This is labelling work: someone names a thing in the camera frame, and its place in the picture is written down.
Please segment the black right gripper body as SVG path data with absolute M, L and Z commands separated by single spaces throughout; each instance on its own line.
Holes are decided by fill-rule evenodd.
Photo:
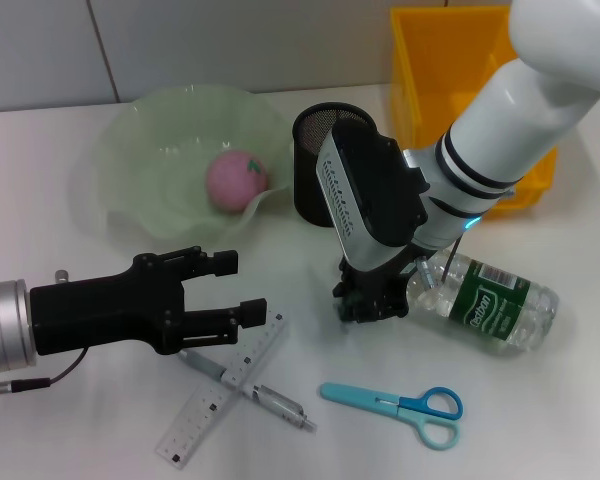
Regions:
M 401 249 L 393 258 L 371 270 L 353 267 L 345 256 L 340 271 L 339 294 L 388 294 L 392 290 L 403 294 L 406 284 L 415 270 L 413 248 Z

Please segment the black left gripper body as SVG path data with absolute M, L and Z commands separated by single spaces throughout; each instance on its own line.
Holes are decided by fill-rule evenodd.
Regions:
M 41 356 L 137 340 L 160 355 L 184 347 L 184 288 L 191 251 L 144 253 L 112 276 L 35 287 L 29 292 Z

